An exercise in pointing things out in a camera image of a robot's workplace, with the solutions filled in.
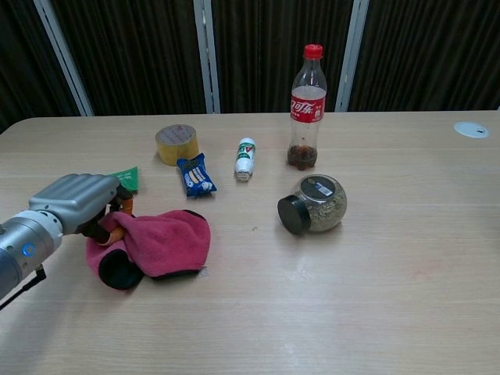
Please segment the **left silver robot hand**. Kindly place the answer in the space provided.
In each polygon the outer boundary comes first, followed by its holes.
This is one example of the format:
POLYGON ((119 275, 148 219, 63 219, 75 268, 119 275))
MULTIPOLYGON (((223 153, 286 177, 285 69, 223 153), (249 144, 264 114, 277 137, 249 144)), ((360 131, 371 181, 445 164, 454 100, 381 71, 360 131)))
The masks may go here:
POLYGON ((69 174, 60 177, 29 199, 29 209, 54 215, 63 234, 83 234, 107 245, 112 232, 99 221, 106 210, 118 212, 132 202, 133 195, 114 176, 69 174))

